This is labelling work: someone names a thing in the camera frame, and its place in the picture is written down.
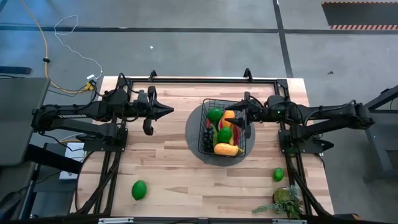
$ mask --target lime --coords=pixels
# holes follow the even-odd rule
[[[213,123],[217,123],[223,115],[224,113],[220,109],[211,109],[207,112],[207,118]]]
[[[218,142],[221,143],[229,143],[229,140],[232,137],[232,131],[231,128],[225,127],[221,128],[221,130],[218,132]]]
[[[274,181],[279,182],[284,178],[284,170],[282,168],[276,168],[274,170]]]
[[[137,180],[136,183],[132,186],[131,195],[136,200],[141,200],[147,194],[147,185],[143,180]]]

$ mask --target wooden table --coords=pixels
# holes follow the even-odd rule
[[[117,77],[104,77],[101,92],[115,87]],[[290,98],[308,106],[304,80],[288,79]],[[147,90],[149,83],[136,83],[134,89]],[[288,186],[272,180],[277,167],[286,169],[280,153],[275,123],[255,123],[256,142],[242,162],[230,167],[204,164],[185,141],[185,123],[205,98],[239,101],[250,91],[261,102],[274,94],[268,84],[155,83],[158,101],[175,111],[152,125],[153,136],[142,130],[143,119],[128,123],[129,137],[122,154],[113,200],[112,216],[134,217],[278,217],[273,211],[253,215],[251,210],[272,202],[273,191]],[[100,179],[103,152],[95,152],[83,166],[78,183],[78,203],[88,200]],[[308,188],[323,207],[333,213],[325,171],[319,158],[302,155]],[[148,185],[146,198],[135,201],[131,187],[137,180]],[[108,190],[105,189],[103,207]]]

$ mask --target black wire basket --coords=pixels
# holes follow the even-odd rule
[[[206,147],[205,143],[205,131],[206,131],[206,121],[207,121],[207,113],[211,109],[219,109],[222,112],[225,112],[225,108],[227,106],[231,106],[237,103],[236,101],[229,100],[216,100],[216,99],[205,99],[203,100],[203,104],[201,106],[201,116],[200,116],[200,129],[199,129],[199,142],[198,142],[198,150],[200,153],[214,155],[214,156],[223,156],[223,157],[244,157],[246,155],[246,138],[244,137],[244,130],[240,129],[238,143],[236,144],[242,151],[236,156],[226,156],[219,155],[214,153],[214,149],[209,151],[209,148]],[[246,115],[244,111],[234,111],[235,118],[243,118],[246,120]]]

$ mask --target succulent plant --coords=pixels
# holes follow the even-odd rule
[[[252,211],[252,213],[264,212],[274,209],[276,214],[286,213],[288,218],[300,219],[302,211],[300,207],[303,202],[298,198],[298,190],[295,186],[282,187],[274,192],[274,203],[270,205],[262,205]]]

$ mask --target gray floor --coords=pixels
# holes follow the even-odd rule
[[[78,14],[82,26],[276,28],[271,0],[26,3],[43,25]],[[320,1],[279,0],[279,4],[286,29],[328,29]],[[0,13],[0,23],[32,21],[18,0],[9,0]],[[65,21],[65,25],[74,23]],[[45,35],[54,82],[77,89],[85,77],[98,74],[94,63],[61,46],[53,32]],[[286,77],[277,34],[73,33],[62,38],[73,49],[95,58],[104,75],[148,75],[155,69],[158,75],[240,77],[249,67],[256,77]],[[287,35],[286,39],[294,77],[305,79],[311,105],[343,104],[351,99],[366,103],[398,84],[398,35]],[[44,75],[44,47],[38,32],[0,31],[0,43],[1,65],[32,67],[33,77]],[[88,98],[89,94],[69,98],[48,93],[45,103],[85,103]],[[62,138],[70,133],[51,134]],[[365,133],[344,129],[328,133],[324,139],[335,143],[335,148],[325,153],[335,213],[398,222],[398,181],[362,181],[362,175],[375,163]],[[38,136],[32,141],[52,142]]]

